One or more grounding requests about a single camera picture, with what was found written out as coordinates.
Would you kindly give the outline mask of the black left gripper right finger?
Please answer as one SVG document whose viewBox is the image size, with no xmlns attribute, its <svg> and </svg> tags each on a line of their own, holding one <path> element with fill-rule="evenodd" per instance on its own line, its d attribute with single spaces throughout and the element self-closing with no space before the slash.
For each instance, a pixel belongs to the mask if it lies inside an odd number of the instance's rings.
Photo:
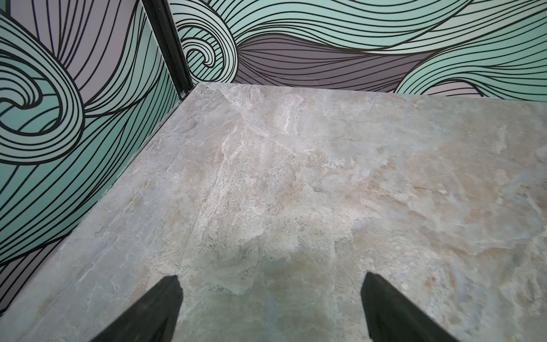
<svg viewBox="0 0 547 342">
<path fill-rule="evenodd" d="M 368 334 L 374 342 L 457 342 L 453 335 L 378 274 L 366 273 L 360 296 Z"/>
</svg>

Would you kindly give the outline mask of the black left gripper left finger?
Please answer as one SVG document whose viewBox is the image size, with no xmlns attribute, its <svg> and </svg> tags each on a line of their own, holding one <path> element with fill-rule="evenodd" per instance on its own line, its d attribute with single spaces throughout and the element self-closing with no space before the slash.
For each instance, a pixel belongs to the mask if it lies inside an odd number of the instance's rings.
<svg viewBox="0 0 547 342">
<path fill-rule="evenodd" d="M 93 341 L 171 341 L 184 299 L 178 277 L 165 276 Z"/>
</svg>

